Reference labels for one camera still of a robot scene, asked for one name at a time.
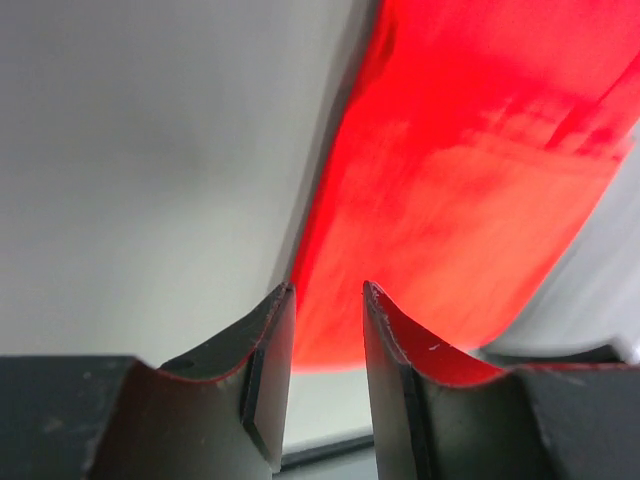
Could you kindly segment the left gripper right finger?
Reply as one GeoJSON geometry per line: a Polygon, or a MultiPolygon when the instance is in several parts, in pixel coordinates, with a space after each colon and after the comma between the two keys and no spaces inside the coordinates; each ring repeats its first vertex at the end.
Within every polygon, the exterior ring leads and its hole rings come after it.
{"type": "Polygon", "coordinates": [[[424,328],[376,283],[363,284],[363,332],[380,479],[436,479],[425,385],[467,388],[504,375],[424,328]]]}

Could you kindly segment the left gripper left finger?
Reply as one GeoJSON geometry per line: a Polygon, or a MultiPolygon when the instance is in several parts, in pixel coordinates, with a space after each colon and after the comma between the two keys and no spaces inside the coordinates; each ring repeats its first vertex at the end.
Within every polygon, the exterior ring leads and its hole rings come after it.
{"type": "Polygon", "coordinates": [[[282,283],[253,310],[159,370],[209,397],[190,411],[215,475],[280,471],[296,316],[282,283]]]}

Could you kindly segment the red t shirt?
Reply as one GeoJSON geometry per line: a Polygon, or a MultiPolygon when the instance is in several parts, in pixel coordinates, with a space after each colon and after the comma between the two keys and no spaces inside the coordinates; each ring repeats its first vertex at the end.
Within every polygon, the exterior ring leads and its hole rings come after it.
{"type": "Polygon", "coordinates": [[[631,147],[635,1],[384,1],[292,272],[293,366],[362,366],[378,283],[461,349],[496,339],[631,147]]]}

